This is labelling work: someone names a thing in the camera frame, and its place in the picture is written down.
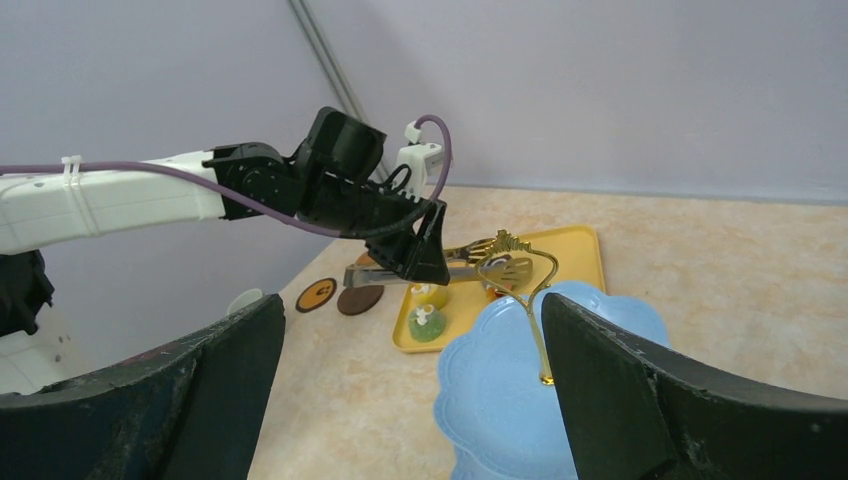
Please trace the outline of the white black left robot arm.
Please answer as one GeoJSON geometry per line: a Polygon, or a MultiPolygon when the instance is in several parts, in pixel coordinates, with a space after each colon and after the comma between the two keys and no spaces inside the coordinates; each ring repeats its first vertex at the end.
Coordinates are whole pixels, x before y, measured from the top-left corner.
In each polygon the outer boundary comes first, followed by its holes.
{"type": "Polygon", "coordinates": [[[57,164],[1,169],[1,390],[31,394],[73,377],[61,359],[54,322],[41,324],[53,285],[42,249],[70,240],[177,222],[267,216],[303,231],[361,240],[391,278],[449,282],[442,246],[445,203],[422,191],[433,171],[446,175],[449,135],[421,140],[421,122],[389,178],[372,179],[383,132],[332,107],[321,108],[290,156],[263,142],[218,146],[141,162],[57,164]]]}

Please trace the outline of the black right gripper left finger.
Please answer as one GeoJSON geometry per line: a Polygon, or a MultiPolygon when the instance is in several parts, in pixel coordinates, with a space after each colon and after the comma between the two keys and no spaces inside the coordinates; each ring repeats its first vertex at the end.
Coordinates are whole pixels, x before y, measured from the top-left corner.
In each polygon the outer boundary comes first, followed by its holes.
{"type": "Polygon", "coordinates": [[[243,479],[286,329],[268,294],[109,367],[1,398],[5,479],[243,479]]]}

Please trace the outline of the metal food tongs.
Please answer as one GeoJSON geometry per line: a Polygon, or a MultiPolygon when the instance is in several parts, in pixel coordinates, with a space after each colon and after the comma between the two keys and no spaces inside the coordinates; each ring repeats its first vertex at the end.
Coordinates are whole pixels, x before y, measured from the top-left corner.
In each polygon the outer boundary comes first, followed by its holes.
{"type": "MultiPolygon", "coordinates": [[[[486,278],[494,278],[498,283],[510,289],[526,285],[533,275],[533,260],[531,258],[506,259],[506,254],[504,254],[487,262],[482,262],[486,248],[493,241],[493,238],[484,238],[461,247],[445,249],[443,254],[448,264],[449,282],[478,281],[479,277],[475,274],[474,267],[480,265],[486,278]]],[[[375,261],[364,265],[348,265],[342,281],[346,288],[403,283],[427,282],[401,279],[392,271],[380,268],[375,261]]]]}

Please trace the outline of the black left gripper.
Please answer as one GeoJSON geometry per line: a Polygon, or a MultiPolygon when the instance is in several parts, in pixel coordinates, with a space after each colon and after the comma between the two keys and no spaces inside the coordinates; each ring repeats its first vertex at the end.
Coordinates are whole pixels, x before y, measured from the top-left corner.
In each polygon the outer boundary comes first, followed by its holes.
{"type": "Polygon", "coordinates": [[[369,256],[399,279],[447,285],[442,242],[447,204],[414,200],[371,179],[385,140],[385,133],[340,110],[319,109],[293,154],[294,172],[305,183],[297,217],[342,238],[367,239],[369,256]]]}

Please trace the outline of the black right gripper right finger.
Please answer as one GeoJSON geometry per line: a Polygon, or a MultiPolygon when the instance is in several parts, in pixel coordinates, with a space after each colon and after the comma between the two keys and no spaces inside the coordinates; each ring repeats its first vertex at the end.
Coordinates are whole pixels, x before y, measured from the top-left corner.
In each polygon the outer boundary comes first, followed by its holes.
{"type": "Polygon", "coordinates": [[[581,479],[843,479],[847,403],[717,369],[560,294],[542,303],[581,479]]]}

